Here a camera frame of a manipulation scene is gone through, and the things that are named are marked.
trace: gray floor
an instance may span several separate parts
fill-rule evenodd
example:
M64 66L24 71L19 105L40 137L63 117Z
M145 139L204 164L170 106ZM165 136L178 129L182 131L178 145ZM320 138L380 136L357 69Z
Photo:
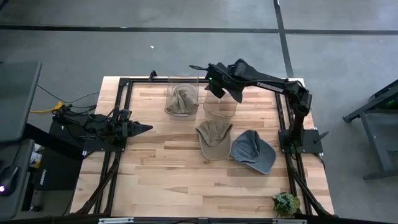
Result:
M288 29L396 30L393 0L280 0ZM0 22L76 26L276 28L272 0L11 0ZM295 77L313 93L312 111L323 140L326 175L341 217L398 222L398 179L365 183L377 170L362 124L342 116L398 77L398 36L288 35ZM245 58L259 71L286 77L278 34L0 31L0 61L40 60L40 85L64 100L98 91L105 75L191 72L188 65ZM96 96L77 105L96 103ZM32 109L57 100L37 90ZM29 121L48 130L49 114ZM68 197L54 192L45 211L59 215Z

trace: wooden tabletop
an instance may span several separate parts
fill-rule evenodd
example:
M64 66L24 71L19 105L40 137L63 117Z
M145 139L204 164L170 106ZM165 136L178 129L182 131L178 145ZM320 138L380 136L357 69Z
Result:
M104 77L96 113L108 114L113 109L119 78ZM195 127L209 119L202 107L204 85L200 84L195 120L175 120L166 114L166 91L166 83L133 86L131 119L154 128L128 139L119 167L112 216L275 217L272 197L289 191L286 162L279 149L275 94L254 86L245 88L243 102L229 119L233 123L232 140L245 130L254 129L275 148L276 162L271 173L264 175L231 157L222 161L203 157ZM311 114L304 123L306 129L313 128ZM95 152L83 161L71 212L81 208L97 187L103 156L103 152ZM308 187L333 213L322 163L312 154L303 154L302 159ZM303 205L298 185L297 189ZM105 189L102 209L107 195Z

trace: yellow cable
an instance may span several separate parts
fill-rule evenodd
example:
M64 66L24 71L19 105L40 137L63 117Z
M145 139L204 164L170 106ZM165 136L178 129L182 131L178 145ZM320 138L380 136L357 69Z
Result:
M63 103L61 101L58 102L58 104L56 106L54 106L52 109L49 110L43 110L43 111L30 111L31 113L48 113L51 112L53 110L57 110L59 108L61 108L61 106L63 105Z

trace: green plant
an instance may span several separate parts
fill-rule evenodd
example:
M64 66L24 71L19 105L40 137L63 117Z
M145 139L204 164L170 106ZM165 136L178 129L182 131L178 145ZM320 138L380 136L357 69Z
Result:
M273 200L277 217L291 217L300 208L300 199L286 192L275 195Z

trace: transparent bin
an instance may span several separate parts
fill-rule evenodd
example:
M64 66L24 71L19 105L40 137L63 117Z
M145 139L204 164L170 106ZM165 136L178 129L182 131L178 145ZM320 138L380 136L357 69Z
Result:
M179 73L169 76L164 111L176 118L196 118L199 106L199 76Z
M213 116L230 118L235 115L237 104L238 102L227 91L221 99L211 91L207 91L203 109Z

